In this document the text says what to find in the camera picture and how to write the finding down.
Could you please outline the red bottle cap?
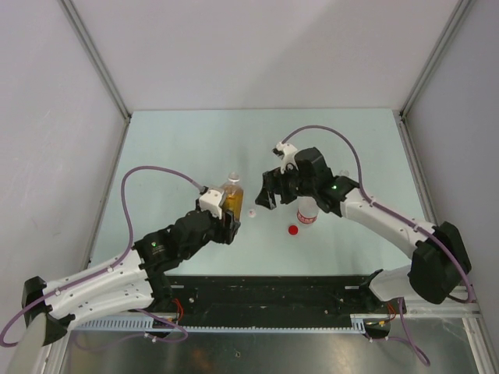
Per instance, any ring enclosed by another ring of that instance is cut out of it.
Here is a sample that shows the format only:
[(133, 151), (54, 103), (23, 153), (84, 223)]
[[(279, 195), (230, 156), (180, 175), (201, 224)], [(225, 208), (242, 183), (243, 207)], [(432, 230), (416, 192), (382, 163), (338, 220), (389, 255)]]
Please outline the red bottle cap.
[(299, 233), (299, 228), (296, 225), (291, 224), (288, 226), (288, 233), (292, 236), (295, 236)]

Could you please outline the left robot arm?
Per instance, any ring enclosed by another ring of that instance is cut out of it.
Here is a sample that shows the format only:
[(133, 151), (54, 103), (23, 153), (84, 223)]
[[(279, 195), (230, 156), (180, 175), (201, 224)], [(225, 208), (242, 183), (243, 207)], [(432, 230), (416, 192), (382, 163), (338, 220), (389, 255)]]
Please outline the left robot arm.
[(239, 208), (198, 199), (194, 210), (145, 235), (120, 256), (59, 280), (39, 276), (26, 280), (22, 298), (26, 326), (41, 317), (41, 343), (47, 346), (92, 319), (132, 309), (166, 310), (172, 288), (165, 272), (211, 242), (231, 244), (241, 225), (240, 213)]

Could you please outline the clear red-label water bottle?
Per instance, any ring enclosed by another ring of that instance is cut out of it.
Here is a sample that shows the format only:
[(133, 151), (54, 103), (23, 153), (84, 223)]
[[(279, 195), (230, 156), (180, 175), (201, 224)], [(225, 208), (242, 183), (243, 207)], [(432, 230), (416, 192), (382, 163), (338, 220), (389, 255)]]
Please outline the clear red-label water bottle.
[(302, 226), (309, 227), (314, 224), (318, 214), (319, 206), (313, 197), (300, 196), (298, 198), (296, 217)]

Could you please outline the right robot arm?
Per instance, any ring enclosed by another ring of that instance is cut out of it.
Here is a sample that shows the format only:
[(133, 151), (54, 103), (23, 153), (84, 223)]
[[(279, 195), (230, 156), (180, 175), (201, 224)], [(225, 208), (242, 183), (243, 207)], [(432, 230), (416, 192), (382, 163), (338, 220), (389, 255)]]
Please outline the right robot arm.
[(264, 172), (257, 205), (273, 210), (297, 201), (296, 216), (303, 224), (314, 223), (319, 212), (332, 213), (370, 229), (410, 259), (408, 266), (378, 270), (367, 278), (359, 293), (367, 312), (379, 312), (388, 301), (410, 295), (439, 305), (471, 270), (462, 236), (453, 224), (408, 219), (381, 206), (358, 182), (334, 175), (315, 147), (297, 150), (278, 143), (273, 152), (281, 165)]

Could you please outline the amber tea bottle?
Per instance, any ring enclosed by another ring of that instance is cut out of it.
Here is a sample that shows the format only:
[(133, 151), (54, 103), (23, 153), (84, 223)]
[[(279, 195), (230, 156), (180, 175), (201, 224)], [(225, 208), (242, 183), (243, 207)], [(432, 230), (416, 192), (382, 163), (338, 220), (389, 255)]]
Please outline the amber tea bottle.
[(239, 174), (231, 172), (226, 182), (221, 185), (221, 189), (225, 194), (222, 210), (224, 212), (231, 211), (235, 220), (240, 221), (244, 191), (240, 183)]

